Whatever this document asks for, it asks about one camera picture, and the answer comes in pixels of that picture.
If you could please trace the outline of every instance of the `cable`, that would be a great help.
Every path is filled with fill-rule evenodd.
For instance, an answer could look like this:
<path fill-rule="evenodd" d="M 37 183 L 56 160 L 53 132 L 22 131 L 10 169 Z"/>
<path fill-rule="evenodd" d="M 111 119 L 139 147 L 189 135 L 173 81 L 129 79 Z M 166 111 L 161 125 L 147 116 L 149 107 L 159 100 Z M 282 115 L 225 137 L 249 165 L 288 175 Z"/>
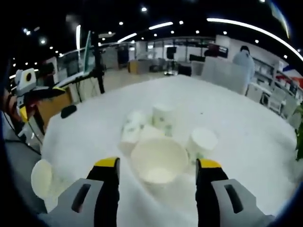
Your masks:
<path fill-rule="evenodd" d="M 5 115 L 4 112 L 3 112 L 3 115 L 4 115 L 5 119 L 6 119 L 6 121 L 8 122 L 9 126 L 11 127 L 11 129 L 14 131 L 15 135 L 20 139 L 20 140 L 4 140 L 4 141 L 7 141 L 7 142 L 18 142 L 18 143 L 20 142 L 20 143 L 23 143 L 25 146 L 27 146 L 27 147 L 28 147 L 29 149 L 31 149 L 33 152 L 35 152 L 36 154 L 38 154 L 38 155 L 41 156 L 41 154 L 39 153 L 39 151 L 33 149 L 31 146 L 29 146 L 27 143 L 25 143 L 25 142 L 23 142 L 23 141 L 21 140 L 21 138 L 17 135 L 16 131 L 14 130 L 13 126 L 10 124 L 10 122 L 9 122 L 8 118 L 6 117 L 6 115 Z"/>
<path fill-rule="evenodd" d="M 79 100 L 82 103 L 81 95 L 80 95 L 80 82 L 76 83 L 76 90 L 79 96 Z"/>

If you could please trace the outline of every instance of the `desk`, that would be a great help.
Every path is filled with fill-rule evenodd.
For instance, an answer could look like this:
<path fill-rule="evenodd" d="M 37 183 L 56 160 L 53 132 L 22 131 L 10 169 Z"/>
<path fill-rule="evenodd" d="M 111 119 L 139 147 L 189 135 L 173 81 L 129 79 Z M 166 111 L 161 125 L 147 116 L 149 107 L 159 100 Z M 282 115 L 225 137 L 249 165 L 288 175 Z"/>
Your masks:
<path fill-rule="evenodd" d="M 261 86 L 260 84 L 257 84 L 257 83 L 250 83 L 250 84 L 259 88 L 259 89 L 261 89 L 265 94 L 271 96 L 272 90 L 268 90 L 267 88 L 265 88 L 265 87 L 263 87 L 263 86 Z"/>
<path fill-rule="evenodd" d="M 71 92 L 71 98 L 74 103 L 77 103 L 89 99 L 93 96 L 101 94 L 98 79 L 93 78 L 89 72 L 79 72 L 71 77 L 65 78 L 55 85 L 56 87 L 69 86 Z"/>
<path fill-rule="evenodd" d="M 281 117 L 245 96 L 186 76 L 155 79 L 109 91 L 77 105 L 66 119 L 54 116 L 42 158 L 72 181 L 85 178 L 93 164 L 121 158 L 117 225 L 124 227 L 197 227 L 195 177 L 183 174 L 159 197 L 148 193 L 118 149 L 121 127 L 133 110 L 152 113 L 155 103 L 178 107 L 174 139 L 185 145 L 199 126 L 214 130 L 218 145 L 207 158 L 221 163 L 257 197 L 265 214 L 276 215 L 292 195 L 286 163 L 294 157 L 296 137 Z"/>
<path fill-rule="evenodd" d="M 90 72 L 84 73 L 83 71 L 78 72 L 75 75 L 72 75 L 71 77 L 65 78 L 64 80 L 60 81 L 55 85 L 55 87 L 65 87 L 69 84 L 77 83 L 80 82 L 81 80 L 85 80 L 90 77 L 89 73 Z"/>
<path fill-rule="evenodd" d="M 250 84 L 253 85 L 253 86 L 255 86 L 255 87 L 257 87 L 257 88 L 259 88 L 259 89 L 261 89 L 265 94 L 271 96 L 272 90 L 268 90 L 267 88 L 265 88 L 265 87 L 263 87 L 263 86 L 261 86 L 261 85 L 259 85 L 257 83 L 250 83 Z M 282 105 L 286 105 L 286 100 L 282 101 Z"/>

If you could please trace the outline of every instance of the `paper bowl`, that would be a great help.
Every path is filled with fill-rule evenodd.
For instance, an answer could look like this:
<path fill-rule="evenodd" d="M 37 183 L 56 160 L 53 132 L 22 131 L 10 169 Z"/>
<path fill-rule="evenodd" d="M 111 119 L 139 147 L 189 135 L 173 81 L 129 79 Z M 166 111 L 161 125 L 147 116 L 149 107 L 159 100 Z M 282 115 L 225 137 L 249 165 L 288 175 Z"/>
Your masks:
<path fill-rule="evenodd" d="M 173 139 L 152 138 L 137 144 L 131 161 L 144 182 L 165 184 L 184 172 L 188 156 L 186 150 Z"/>
<path fill-rule="evenodd" d="M 39 160 L 31 174 L 31 184 L 34 193 L 41 199 L 47 198 L 50 193 L 53 180 L 53 171 L 51 164 L 41 159 Z"/>

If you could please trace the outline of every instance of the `chair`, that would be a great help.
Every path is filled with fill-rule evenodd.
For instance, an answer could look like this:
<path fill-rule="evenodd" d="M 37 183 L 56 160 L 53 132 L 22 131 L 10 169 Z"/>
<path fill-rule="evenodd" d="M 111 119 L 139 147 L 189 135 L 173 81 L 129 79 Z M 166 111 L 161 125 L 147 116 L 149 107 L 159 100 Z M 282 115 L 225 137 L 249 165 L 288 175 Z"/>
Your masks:
<path fill-rule="evenodd" d="M 286 105 L 284 106 L 282 112 L 281 112 L 281 116 L 284 119 L 289 119 L 294 111 L 296 110 L 298 104 L 297 104 L 297 100 L 295 99 L 295 97 L 293 97 L 290 94 L 286 95 Z"/>
<path fill-rule="evenodd" d="M 275 87 L 273 93 L 268 99 L 267 107 L 280 115 L 282 102 L 285 99 L 286 92 L 281 88 Z"/>
<path fill-rule="evenodd" d="M 261 98 L 263 95 L 263 91 L 254 86 L 253 84 L 249 84 L 248 91 L 247 91 L 247 98 L 251 99 L 252 101 L 255 101 L 256 103 L 260 103 Z"/>

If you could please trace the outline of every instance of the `floor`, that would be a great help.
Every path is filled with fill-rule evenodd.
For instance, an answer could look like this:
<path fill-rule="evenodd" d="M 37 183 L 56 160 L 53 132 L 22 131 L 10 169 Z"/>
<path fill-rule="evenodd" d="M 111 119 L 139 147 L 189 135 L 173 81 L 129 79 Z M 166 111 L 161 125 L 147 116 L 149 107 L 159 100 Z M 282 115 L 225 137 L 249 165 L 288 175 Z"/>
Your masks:
<path fill-rule="evenodd" d="M 127 70 L 108 70 L 104 75 L 104 89 L 111 91 L 130 84 L 165 77 L 163 72 L 150 72 L 142 75 L 130 74 Z"/>

